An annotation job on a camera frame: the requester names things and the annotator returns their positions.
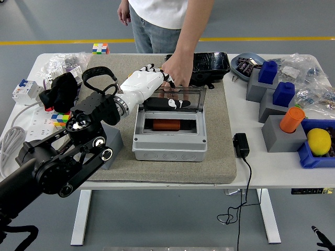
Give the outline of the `person's right hand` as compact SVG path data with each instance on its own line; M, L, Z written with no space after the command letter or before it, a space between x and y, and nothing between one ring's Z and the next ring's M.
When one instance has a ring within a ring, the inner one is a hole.
M128 0L122 0L119 4L118 10L117 10L118 18L120 22L128 26L129 23L131 23L131 17L130 17L130 8L129 8L129 2Z

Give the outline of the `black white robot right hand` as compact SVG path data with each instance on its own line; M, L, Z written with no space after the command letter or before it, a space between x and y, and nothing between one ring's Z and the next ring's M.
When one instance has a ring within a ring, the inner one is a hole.
M332 244L332 242L322 232L320 232L318 228L312 225L311 229L321 241L320 243L317 243L318 246L327 248L328 250L334 250L334 245Z

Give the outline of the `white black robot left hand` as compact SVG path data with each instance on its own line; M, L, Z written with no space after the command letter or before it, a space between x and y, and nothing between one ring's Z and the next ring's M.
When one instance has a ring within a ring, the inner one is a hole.
M149 64L134 71L120 86L121 92L114 97L120 116L125 117L136 105L142 104L145 110L179 111L191 105L188 100L152 97L164 82L174 87L171 76Z

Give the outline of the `person's left hand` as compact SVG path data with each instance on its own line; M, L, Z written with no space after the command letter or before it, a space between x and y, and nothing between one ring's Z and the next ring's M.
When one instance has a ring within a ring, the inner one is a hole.
M193 71L194 54L174 52L162 65L162 70L174 80L175 86L188 87Z

